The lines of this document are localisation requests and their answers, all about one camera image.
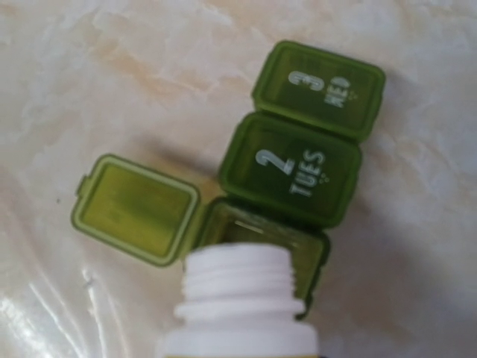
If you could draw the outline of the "green weekly pill organizer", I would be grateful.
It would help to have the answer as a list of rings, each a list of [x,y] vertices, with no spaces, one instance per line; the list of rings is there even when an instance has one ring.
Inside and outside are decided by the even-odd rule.
[[[218,170],[220,192],[114,154],[77,189],[74,228],[154,266],[221,243],[291,252],[295,295],[307,307],[343,220],[376,121],[386,76],[370,63],[294,41],[269,52]]]

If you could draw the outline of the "white pill bottle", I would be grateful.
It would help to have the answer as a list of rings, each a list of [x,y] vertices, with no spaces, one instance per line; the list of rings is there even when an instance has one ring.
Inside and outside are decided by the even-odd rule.
[[[269,244],[211,245],[185,259],[182,324],[159,357],[319,357],[317,330],[298,320],[289,250]]]

